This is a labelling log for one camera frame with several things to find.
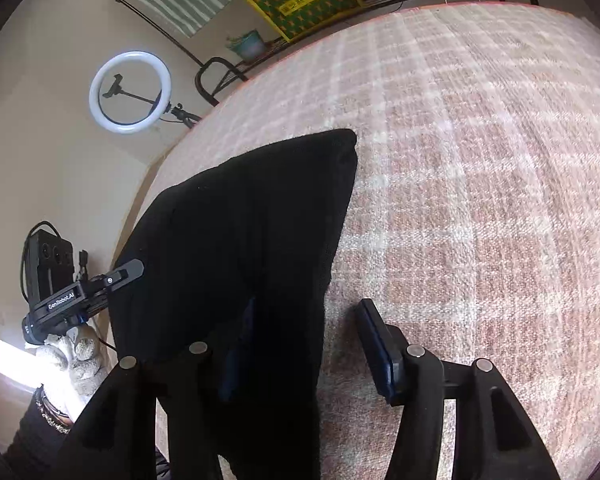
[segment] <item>black sleeve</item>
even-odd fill
[[[40,413],[36,402],[40,402],[38,394],[41,389],[34,393],[20,421],[20,428],[4,454],[4,459],[21,479],[45,478],[68,433],[66,426],[57,424],[52,419],[48,422]]]

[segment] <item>bracelet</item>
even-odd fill
[[[50,425],[52,428],[54,428],[56,431],[59,431],[60,433],[64,433],[64,434],[69,433],[69,428],[67,427],[67,425],[62,424],[61,422],[58,422],[58,420],[53,415],[53,412],[51,412],[51,414],[47,413],[47,410],[49,408],[47,407],[47,405],[45,403],[46,397],[43,398],[43,396],[44,396],[44,390],[43,390],[43,387],[40,386],[33,394],[33,398],[35,400],[36,407],[38,408],[38,411],[40,412],[40,415],[42,416],[42,418],[44,418],[46,420],[46,423],[48,425]]]

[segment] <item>gloved hand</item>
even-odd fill
[[[75,422],[107,377],[96,331],[84,324],[62,337],[49,335],[36,357],[44,363],[46,398]]]

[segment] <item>folded black clothing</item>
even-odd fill
[[[120,358],[166,360],[240,319],[205,405],[214,445],[240,480],[319,478],[324,294],[355,143],[351,130],[322,132],[197,174],[156,197],[116,262],[144,263],[109,300]]]

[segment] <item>ring light stand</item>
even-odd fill
[[[114,75],[115,81],[109,90],[102,94],[102,97],[109,99],[114,95],[125,95],[127,97],[132,97],[134,99],[151,104],[152,106],[151,110],[149,111],[149,115],[137,123],[119,123],[114,121],[104,113],[102,107],[100,106],[100,87],[102,86],[102,81],[107,72],[113,67],[127,61],[145,62],[154,68],[158,74],[158,77],[160,78],[160,93],[158,94],[157,98],[152,101],[151,99],[131,94],[130,92],[125,92],[120,85],[120,82],[122,81],[121,74]],[[91,82],[91,87],[89,90],[89,109],[91,111],[91,115],[93,115],[93,118],[100,126],[106,128],[110,132],[122,135],[134,134],[140,130],[144,130],[145,128],[148,128],[154,124],[156,121],[160,120],[161,115],[167,113],[171,113],[171,115],[176,117],[178,120],[171,122],[181,122],[187,128],[192,128],[201,120],[199,116],[190,114],[186,110],[183,110],[181,103],[178,103],[177,106],[172,107],[171,102],[169,101],[170,97],[171,75],[169,74],[169,70],[167,69],[166,65],[156,56],[149,54],[148,52],[125,52],[110,59],[100,68],[100,70],[98,70],[96,77],[94,77],[93,81]]]

